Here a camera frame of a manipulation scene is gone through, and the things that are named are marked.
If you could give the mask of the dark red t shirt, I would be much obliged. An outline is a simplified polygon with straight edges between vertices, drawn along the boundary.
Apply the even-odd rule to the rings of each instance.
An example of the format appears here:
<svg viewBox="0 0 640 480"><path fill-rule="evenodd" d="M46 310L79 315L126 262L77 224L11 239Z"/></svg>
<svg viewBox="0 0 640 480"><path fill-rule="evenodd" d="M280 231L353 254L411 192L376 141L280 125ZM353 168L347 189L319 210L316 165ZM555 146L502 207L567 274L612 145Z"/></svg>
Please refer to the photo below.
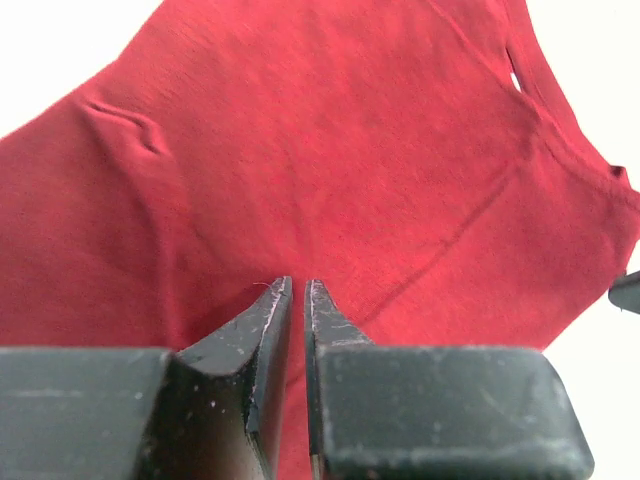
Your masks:
<svg viewBox="0 0 640 480"><path fill-rule="evenodd" d="M165 1L1 142L1 473L196 479L180 353L280 277L277 475L586 479L543 357L620 277L639 195L583 135L522 1Z"/></svg>

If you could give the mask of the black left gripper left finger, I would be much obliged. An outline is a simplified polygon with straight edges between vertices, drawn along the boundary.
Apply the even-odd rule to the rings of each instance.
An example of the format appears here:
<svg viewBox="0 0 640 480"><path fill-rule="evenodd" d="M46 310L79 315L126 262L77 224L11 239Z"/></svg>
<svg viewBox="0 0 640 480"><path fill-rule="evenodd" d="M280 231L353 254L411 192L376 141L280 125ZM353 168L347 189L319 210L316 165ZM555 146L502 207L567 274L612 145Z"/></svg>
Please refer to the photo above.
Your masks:
<svg viewBox="0 0 640 480"><path fill-rule="evenodd" d="M244 312L183 350L200 378L187 424L196 479L277 475L293 303L280 277Z"/></svg>

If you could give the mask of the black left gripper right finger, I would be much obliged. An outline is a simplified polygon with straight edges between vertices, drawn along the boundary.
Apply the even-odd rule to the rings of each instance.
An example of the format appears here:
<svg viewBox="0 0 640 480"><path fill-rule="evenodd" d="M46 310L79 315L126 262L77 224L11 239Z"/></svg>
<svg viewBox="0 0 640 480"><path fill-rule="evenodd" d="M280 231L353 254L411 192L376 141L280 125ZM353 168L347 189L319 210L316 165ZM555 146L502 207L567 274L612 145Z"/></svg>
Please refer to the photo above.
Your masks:
<svg viewBox="0 0 640 480"><path fill-rule="evenodd" d="M311 473L313 479L322 479L324 466L321 460L320 376L316 366L319 348L367 346L373 345L374 342L342 314L326 285L317 279L308 281L305 286L304 339Z"/></svg>

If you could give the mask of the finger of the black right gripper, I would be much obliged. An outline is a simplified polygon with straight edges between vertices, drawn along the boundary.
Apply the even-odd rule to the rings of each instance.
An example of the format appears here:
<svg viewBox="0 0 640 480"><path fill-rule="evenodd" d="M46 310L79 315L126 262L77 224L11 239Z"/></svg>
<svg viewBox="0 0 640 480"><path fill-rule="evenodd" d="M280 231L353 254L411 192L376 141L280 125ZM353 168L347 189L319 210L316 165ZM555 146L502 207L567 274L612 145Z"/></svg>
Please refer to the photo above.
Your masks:
<svg viewBox="0 0 640 480"><path fill-rule="evenodd" d="M618 278L608 291L608 299L621 310L640 314L640 272Z"/></svg>

